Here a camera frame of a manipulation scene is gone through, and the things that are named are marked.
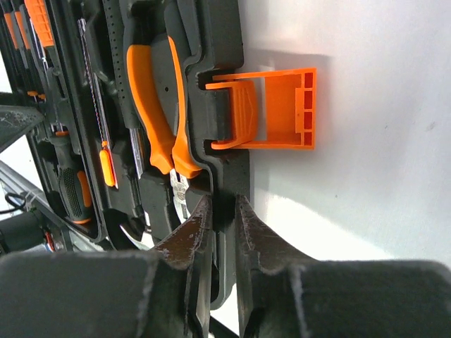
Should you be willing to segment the orange grip bit screwdriver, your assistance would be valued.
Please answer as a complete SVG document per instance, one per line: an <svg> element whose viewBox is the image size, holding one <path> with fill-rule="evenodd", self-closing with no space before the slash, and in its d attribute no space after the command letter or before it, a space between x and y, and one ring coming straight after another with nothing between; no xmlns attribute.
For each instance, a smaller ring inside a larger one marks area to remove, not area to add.
<svg viewBox="0 0 451 338"><path fill-rule="evenodd" d="M44 0L25 0L25 6L30 16L39 42L44 50L45 58L55 68L60 68L59 57L51 31L51 24Z"/></svg>

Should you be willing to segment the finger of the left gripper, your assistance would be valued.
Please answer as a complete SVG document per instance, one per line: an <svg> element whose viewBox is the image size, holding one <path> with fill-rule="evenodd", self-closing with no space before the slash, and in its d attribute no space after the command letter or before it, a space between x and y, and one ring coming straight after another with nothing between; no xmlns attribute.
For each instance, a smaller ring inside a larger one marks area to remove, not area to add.
<svg viewBox="0 0 451 338"><path fill-rule="evenodd" d="M44 120L44 115L34 107L1 105L2 153L19 138Z"/></svg>

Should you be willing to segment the black orange handled screwdriver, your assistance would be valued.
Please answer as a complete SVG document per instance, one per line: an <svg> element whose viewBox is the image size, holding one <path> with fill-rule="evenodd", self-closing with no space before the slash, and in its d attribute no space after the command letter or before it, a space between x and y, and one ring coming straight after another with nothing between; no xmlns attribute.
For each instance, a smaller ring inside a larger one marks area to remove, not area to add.
<svg viewBox="0 0 451 338"><path fill-rule="evenodd" d="M73 152L65 118L71 112L64 91L61 69L55 68L42 52L42 68L46 80L46 99L51 106L54 121L51 123L53 135L50 142L55 148L58 161L58 190L68 219L76 225L86 225L92 220L92 198L87 184L87 176L81 157Z"/></svg>

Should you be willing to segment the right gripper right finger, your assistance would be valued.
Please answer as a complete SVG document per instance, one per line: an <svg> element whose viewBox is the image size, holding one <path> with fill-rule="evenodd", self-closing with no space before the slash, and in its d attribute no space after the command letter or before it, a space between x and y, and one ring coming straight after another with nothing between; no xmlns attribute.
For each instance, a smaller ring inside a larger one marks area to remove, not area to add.
<svg viewBox="0 0 451 338"><path fill-rule="evenodd" d="M318 261L235 204L242 337L449 337L450 271L434 261Z"/></svg>

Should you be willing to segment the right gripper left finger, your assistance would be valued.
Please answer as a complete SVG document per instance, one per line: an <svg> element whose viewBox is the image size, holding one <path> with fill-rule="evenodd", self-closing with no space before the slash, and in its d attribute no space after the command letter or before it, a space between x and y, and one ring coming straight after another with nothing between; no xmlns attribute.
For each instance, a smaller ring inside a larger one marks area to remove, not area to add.
<svg viewBox="0 0 451 338"><path fill-rule="evenodd" d="M148 251L10 253L2 337L206 337L212 200Z"/></svg>

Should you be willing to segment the black plastic tool case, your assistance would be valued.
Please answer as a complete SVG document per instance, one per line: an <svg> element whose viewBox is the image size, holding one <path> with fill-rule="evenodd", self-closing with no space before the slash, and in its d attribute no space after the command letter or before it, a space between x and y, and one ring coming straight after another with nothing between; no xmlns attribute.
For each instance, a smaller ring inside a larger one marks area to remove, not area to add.
<svg viewBox="0 0 451 338"><path fill-rule="evenodd" d="M1 2L1 54L12 85L1 95L1 105L28 106L44 120L25 136L53 211L95 244L103 240L113 250L136 249L128 245L119 226L131 214L118 188L104 182L99 159L101 139L87 80L77 21L86 22L86 38L92 69L98 77L113 148L124 134L118 117L111 47L103 1L45 1L60 62L64 91L71 112L65 118L73 152L81 157L92 198L93 217L76 225L67 216L58 190L58 161L50 142L54 116L46 99L39 40L33 32L25 1ZM190 154L202 169L189 180L186 202L191 213L203 196L212 200L211 301L220 308L236 282L235 204L239 196L249 200L251 149L314 148L314 69L238 73L244 63L239 7L236 1L119 1L124 32L124 57L132 44L149 45L151 66L159 101L170 129L178 126L175 71L168 36L185 38L190 54L183 61L187 89L187 136ZM37 101L31 90L24 44L14 12L22 13L34 62ZM10 13L19 50L11 40L4 13ZM145 232L158 244L180 225L168 175L149 162L151 146L140 122L144 169L138 180ZM119 163L113 159L113 165Z"/></svg>

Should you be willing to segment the black handled claw hammer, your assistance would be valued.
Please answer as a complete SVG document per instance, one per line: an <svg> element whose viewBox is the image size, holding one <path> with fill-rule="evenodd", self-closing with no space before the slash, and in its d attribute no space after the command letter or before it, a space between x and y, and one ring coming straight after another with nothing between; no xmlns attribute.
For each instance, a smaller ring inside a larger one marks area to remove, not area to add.
<svg viewBox="0 0 451 338"><path fill-rule="evenodd" d="M131 214L119 226L132 248L148 250L153 247L150 234L145 232L146 214L142 207L138 180L144 169L140 122L131 97L124 57L124 24L119 1L103 1L106 26L111 47L114 84L118 101L118 117L123 122L124 134L113 148L114 165L119 170L119 191L122 200L130 205Z"/></svg>

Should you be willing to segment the orange handled needle-nose pliers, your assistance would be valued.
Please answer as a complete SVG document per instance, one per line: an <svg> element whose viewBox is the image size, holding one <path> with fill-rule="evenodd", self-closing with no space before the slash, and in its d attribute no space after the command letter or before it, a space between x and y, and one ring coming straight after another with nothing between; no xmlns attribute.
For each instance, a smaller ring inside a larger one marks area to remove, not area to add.
<svg viewBox="0 0 451 338"><path fill-rule="evenodd" d="M200 174L202 169L190 154L186 131L188 97L183 61L190 54L189 45L185 38L175 34L168 36L168 43L175 71L178 103L176 133L171 131L158 98L151 66L151 47L143 44L130 45L126 52L126 67L132 98L151 146L149 162L169 176L175 211L183 223L190 217L186 202L189 180Z"/></svg>

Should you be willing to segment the small orange black precision screwdriver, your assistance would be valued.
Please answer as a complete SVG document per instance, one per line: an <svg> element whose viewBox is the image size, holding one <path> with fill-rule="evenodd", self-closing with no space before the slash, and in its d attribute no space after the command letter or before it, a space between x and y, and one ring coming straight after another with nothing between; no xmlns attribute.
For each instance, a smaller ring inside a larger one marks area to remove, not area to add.
<svg viewBox="0 0 451 338"><path fill-rule="evenodd" d="M6 21L8 32L9 32L11 40L13 42L13 46L14 46L15 50L18 51L19 47L18 47L16 35L15 35L15 32L14 32L14 26L13 26L13 21L12 21L11 14L10 13L4 13L4 19Z"/></svg>

